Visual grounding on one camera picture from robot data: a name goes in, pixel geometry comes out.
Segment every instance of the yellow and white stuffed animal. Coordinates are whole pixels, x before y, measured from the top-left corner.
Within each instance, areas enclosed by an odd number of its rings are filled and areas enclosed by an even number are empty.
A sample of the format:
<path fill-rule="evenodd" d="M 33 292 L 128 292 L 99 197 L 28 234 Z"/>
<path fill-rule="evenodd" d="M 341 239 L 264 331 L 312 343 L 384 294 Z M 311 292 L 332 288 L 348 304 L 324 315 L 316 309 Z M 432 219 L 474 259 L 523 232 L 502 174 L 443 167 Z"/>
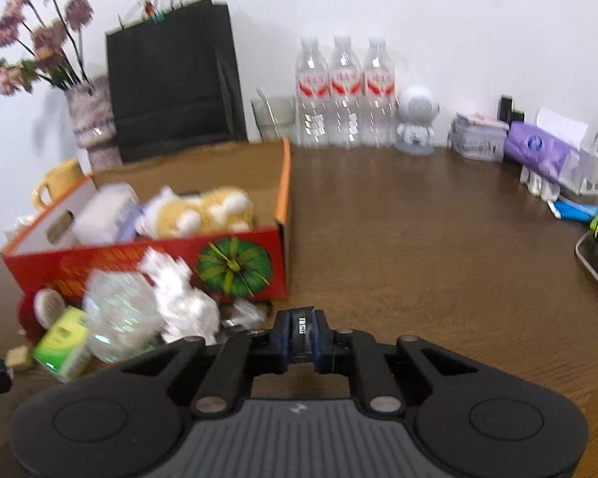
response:
<path fill-rule="evenodd" d="M 147 202 L 144 214 L 135 223 L 137 233 L 151 239 L 244 232 L 251 228 L 252 202 L 244 191 L 232 186 L 190 198 L 181 198 L 165 186 Z"/>

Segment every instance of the mug handle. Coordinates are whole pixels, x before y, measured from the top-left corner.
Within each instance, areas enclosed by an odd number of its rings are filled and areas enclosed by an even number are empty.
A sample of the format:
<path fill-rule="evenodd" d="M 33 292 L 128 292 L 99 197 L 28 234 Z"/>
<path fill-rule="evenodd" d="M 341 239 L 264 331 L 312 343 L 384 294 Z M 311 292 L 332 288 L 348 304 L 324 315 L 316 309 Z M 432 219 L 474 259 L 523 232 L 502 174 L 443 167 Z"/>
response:
<path fill-rule="evenodd" d="M 42 201 L 41 197 L 42 191 L 44 189 L 46 189 L 47 192 L 49 190 L 49 184 L 46 182 L 46 180 L 43 180 L 42 182 L 38 183 L 33 189 L 33 192 L 31 193 L 31 202 L 33 203 L 33 206 L 35 206 L 35 208 L 38 210 L 45 210 L 48 207 L 48 204 Z"/>

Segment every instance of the red cardboard box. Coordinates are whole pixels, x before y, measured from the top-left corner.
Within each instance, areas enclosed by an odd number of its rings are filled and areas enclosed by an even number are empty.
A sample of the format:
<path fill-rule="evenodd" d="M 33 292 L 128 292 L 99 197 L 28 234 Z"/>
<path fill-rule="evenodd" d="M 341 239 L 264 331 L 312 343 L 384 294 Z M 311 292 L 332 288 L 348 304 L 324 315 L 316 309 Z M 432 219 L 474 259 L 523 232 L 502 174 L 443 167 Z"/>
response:
<path fill-rule="evenodd" d="M 218 186 L 244 189 L 254 205 L 255 227 L 246 233 L 218 233 L 186 239 L 104 247 L 75 246 L 71 224 L 100 185 L 126 182 L 140 202 L 169 185 L 176 194 Z M 193 285 L 220 300 L 285 298 L 289 240 L 290 149 L 287 141 L 225 143 L 188 149 L 84 177 L 20 232 L 2 257 L 24 292 L 43 286 L 80 300 L 94 268 L 136 271 L 148 247 L 182 257 Z"/>

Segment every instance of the green pumpkin print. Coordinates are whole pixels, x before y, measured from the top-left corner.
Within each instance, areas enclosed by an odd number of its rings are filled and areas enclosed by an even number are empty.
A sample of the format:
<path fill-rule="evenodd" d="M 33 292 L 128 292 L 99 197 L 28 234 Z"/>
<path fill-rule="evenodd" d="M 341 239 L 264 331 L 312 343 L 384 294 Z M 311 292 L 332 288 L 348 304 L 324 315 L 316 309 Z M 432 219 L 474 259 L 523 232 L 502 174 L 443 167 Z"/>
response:
<path fill-rule="evenodd" d="M 234 298 L 255 295 L 272 277 L 268 252 L 237 237 L 208 243 L 199 253 L 195 270 L 211 291 Z"/>

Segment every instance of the vase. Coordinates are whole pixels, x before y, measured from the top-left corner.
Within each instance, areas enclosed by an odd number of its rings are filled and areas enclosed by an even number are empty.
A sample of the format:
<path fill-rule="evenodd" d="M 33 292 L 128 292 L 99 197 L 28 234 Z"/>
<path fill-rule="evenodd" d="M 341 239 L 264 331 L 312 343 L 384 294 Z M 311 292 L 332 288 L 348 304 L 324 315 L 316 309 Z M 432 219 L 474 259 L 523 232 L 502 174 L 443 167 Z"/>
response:
<path fill-rule="evenodd" d="M 89 154 L 91 170 L 120 167 L 122 159 L 115 145 L 115 122 L 108 76 L 70 87 L 64 92 L 73 121 L 78 147 Z"/>

